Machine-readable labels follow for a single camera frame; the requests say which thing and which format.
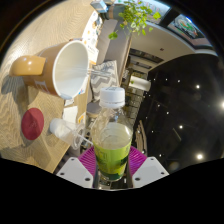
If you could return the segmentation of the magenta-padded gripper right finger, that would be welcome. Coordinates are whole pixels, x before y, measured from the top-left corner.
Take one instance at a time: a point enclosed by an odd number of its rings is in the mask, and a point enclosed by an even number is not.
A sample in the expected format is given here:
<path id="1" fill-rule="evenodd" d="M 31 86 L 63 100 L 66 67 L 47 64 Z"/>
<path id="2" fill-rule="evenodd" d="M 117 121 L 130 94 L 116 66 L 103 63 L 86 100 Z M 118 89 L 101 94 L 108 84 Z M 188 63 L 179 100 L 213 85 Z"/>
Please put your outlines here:
<path id="1" fill-rule="evenodd" d="M 130 188 L 143 187 L 168 175 L 155 157 L 146 157 L 135 147 L 130 148 L 127 168 L 127 183 Z"/>

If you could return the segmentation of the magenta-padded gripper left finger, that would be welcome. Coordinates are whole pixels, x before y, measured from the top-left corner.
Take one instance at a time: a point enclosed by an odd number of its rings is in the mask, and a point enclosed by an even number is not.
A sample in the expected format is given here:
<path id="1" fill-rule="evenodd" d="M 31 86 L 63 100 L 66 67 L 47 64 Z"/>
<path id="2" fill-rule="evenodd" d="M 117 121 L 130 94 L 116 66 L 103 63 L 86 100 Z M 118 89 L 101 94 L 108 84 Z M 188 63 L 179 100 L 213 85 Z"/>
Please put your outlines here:
<path id="1" fill-rule="evenodd" d="M 70 157 L 57 176 L 68 180 L 78 186 L 91 188 L 96 173 L 96 158 L 94 148 L 91 147 L 79 157 Z"/>

